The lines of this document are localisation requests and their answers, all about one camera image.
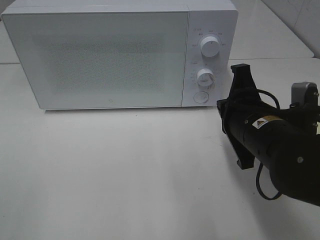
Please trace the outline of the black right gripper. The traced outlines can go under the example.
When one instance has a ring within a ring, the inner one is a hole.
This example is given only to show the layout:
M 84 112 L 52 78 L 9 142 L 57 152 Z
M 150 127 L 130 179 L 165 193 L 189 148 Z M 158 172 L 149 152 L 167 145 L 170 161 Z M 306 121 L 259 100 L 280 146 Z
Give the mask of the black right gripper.
M 259 118 L 258 106 L 262 102 L 251 73 L 251 66 L 240 63 L 230 66 L 233 80 L 228 99 L 218 102 L 223 129 L 231 139 L 237 155 L 237 165 L 242 169 L 254 167 L 255 157 L 238 140 L 253 140 L 260 131 L 252 124 Z

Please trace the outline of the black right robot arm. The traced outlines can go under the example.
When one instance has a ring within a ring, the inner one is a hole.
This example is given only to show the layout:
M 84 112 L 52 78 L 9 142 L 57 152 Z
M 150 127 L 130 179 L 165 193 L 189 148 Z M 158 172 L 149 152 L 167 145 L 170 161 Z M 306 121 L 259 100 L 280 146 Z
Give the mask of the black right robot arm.
M 291 87 L 291 104 L 282 109 L 278 101 L 269 105 L 261 99 L 267 91 L 254 83 L 251 67 L 231 66 L 233 80 L 226 99 L 217 101 L 226 134 L 238 166 L 268 169 L 270 180 L 282 195 L 315 206 L 320 204 L 319 90 L 313 82 Z

